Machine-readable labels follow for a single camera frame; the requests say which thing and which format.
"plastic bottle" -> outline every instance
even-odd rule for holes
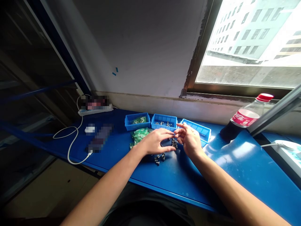
[[[264,105],[270,102],[274,96],[270,94],[259,94],[255,101],[240,108],[230,119],[228,125],[220,131],[223,140],[230,142],[245,128],[252,125],[263,115]]]

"left hand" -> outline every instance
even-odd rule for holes
[[[173,146],[161,147],[160,142],[162,140],[173,138],[174,133],[167,129],[155,129],[150,132],[146,137],[142,139],[134,147],[142,152],[144,155],[148,154],[162,154],[163,152],[175,151],[176,148]]]

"red bottle cap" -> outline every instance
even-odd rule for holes
[[[273,99],[274,96],[270,94],[259,94],[258,97],[256,97],[257,100],[269,102],[271,99]]]

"hand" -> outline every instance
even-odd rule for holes
[[[142,152],[144,156],[147,154],[162,154],[163,152],[175,151],[176,148],[173,146],[161,147],[160,145],[162,140],[173,138],[173,136],[174,133],[170,130],[163,128],[155,129],[134,147],[137,151]]]
[[[195,154],[205,154],[202,150],[198,131],[188,126],[185,122],[183,124],[177,123],[177,126],[181,128],[174,131],[175,138],[183,145],[186,155],[191,158]]]

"red label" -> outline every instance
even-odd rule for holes
[[[232,117],[232,120],[234,122],[236,122],[237,124],[239,125],[242,125],[242,126],[250,126],[252,125],[257,119],[255,118],[250,118],[248,116],[245,116],[243,114],[241,114],[239,111],[236,112],[235,115],[233,115]]]

